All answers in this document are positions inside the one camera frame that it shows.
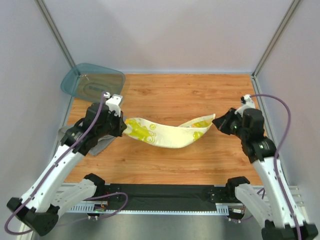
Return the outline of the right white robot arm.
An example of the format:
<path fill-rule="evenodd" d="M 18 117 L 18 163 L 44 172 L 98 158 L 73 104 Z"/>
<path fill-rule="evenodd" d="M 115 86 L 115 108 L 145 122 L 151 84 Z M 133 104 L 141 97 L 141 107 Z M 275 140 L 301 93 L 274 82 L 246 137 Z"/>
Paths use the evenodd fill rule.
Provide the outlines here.
<path fill-rule="evenodd" d="M 247 108 L 242 113 L 231 108 L 214 119 L 216 128 L 241 140 L 242 150 L 258 173 L 268 202 L 256 194 L 245 177 L 234 177 L 226 186 L 250 211 L 261 227 L 264 240 L 313 240 L 319 232 L 299 211 L 285 182 L 280 160 L 275 158 L 276 146 L 264 135 L 265 119 L 259 109 Z"/>

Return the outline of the yellow green patterned towel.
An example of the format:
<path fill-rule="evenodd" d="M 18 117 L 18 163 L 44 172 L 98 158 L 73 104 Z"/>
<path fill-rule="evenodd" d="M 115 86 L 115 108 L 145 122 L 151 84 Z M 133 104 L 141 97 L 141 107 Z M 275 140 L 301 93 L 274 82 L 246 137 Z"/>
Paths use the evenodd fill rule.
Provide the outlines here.
<path fill-rule="evenodd" d="M 215 114 L 201 116 L 179 126 L 163 125 L 140 117 L 125 120 L 123 133 L 149 145 L 181 149 L 199 140 L 212 126 Z"/>

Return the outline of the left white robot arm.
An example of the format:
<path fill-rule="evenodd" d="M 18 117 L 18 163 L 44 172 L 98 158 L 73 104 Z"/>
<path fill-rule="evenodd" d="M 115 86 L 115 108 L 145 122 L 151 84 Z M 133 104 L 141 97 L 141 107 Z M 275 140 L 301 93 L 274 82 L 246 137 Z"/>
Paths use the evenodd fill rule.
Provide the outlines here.
<path fill-rule="evenodd" d="M 59 218 L 84 200 L 106 198 L 105 181 L 87 174 L 80 183 L 57 195 L 56 192 L 71 170 L 105 136 L 120 137 L 126 125 L 119 103 L 107 100 L 93 103 L 85 117 L 69 128 L 60 141 L 54 157 L 36 182 L 21 197 L 12 197 L 7 208 L 39 236 L 47 235 Z"/>

